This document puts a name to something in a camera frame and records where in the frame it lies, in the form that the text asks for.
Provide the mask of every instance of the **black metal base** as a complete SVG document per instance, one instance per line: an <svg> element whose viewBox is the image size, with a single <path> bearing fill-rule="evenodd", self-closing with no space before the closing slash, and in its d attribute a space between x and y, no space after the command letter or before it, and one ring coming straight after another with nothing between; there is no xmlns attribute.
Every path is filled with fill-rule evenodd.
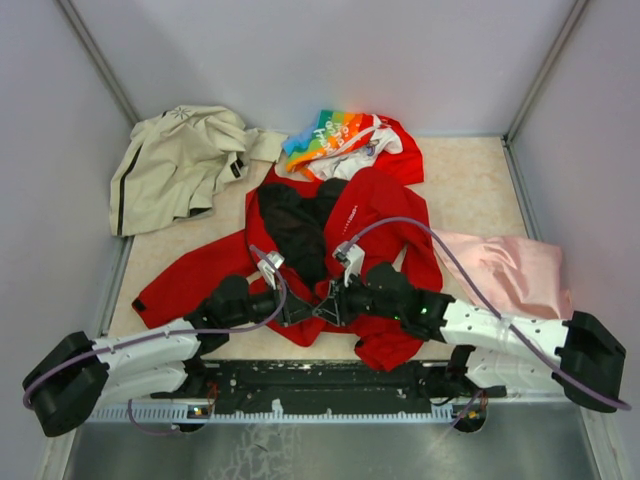
<svg viewBox="0 0 640 480"><path fill-rule="evenodd" d="M446 362L410 361L392 372L359 361L222 360L204 364L176 392L154 398L212 397L216 413L268 413L279 400L285 414L430 413L431 398L470 397L475 387L447 372ZM502 387L490 397L504 397Z"/></svg>

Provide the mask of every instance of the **pink cloth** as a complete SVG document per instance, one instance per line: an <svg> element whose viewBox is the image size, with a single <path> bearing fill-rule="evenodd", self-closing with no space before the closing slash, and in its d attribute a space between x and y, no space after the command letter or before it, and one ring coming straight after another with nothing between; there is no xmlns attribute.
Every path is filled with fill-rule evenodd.
<svg viewBox="0 0 640 480"><path fill-rule="evenodd" d="M522 237L435 232L499 311L544 319L571 318L570 292L560 288L560 247ZM438 243L433 245L471 302L484 306Z"/></svg>

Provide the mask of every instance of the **colorful cloth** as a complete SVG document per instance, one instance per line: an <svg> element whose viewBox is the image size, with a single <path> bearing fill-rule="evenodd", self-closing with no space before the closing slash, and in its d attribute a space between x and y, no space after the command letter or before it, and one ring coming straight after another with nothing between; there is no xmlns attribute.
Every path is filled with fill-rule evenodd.
<svg viewBox="0 0 640 480"><path fill-rule="evenodd" d="M311 127L282 147L289 157L287 170L311 180L350 180L358 170L374 166L403 185L424 181L422 153L414 139L384 116L322 110Z"/></svg>

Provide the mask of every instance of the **jacket sleeve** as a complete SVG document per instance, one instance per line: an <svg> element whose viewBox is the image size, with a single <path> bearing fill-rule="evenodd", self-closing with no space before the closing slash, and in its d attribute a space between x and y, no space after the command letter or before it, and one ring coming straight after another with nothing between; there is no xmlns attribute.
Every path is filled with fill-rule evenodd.
<svg viewBox="0 0 640 480"><path fill-rule="evenodd" d="M180 257L132 306L147 327L156 328L193 311L225 276L246 277L255 270L241 230Z"/></svg>

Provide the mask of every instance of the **red jacket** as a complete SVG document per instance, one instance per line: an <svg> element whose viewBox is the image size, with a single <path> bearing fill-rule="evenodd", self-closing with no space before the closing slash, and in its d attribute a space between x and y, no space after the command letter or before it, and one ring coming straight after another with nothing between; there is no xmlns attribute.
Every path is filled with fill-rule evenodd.
<svg viewBox="0 0 640 480"><path fill-rule="evenodd" d="M272 169L263 184L273 182L289 185L307 198L315 196L320 185L281 178ZM248 245L256 245L265 252L277 250L265 231L254 192L247 195L245 230L187 253L133 302L134 309L149 328L164 325L195 309L225 276L249 276L255 272ZM411 217L429 224L424 199L376 169L366 168L356 173L338 198L324 229L327 243L325 264L329 276L338 277L343 271L332 257L340 243L351 239L373 222L394 216ZM378 263L393 262L406 245L402 271L410 282L433 291L442 288L442 275L431 239L419 228L403 223L383 225L363 236L358 245L366 253L363 274ZM327 292L329 278L317 284L315 292L312 292L292 269L283 265L280 272L293 292L305 301L317 303L318 297L322 298ZM251 284L252 293L266 288L262 279ZM391 370L409 360L422 345L421 340L405 334L397 320L368 315L360 315L347 328L334 327L315 317L291 327L281 327L274 322L269 327L304 347L313 344L322 331L355 333L360 337L355 347L356 354L374 369Z"/></svg>

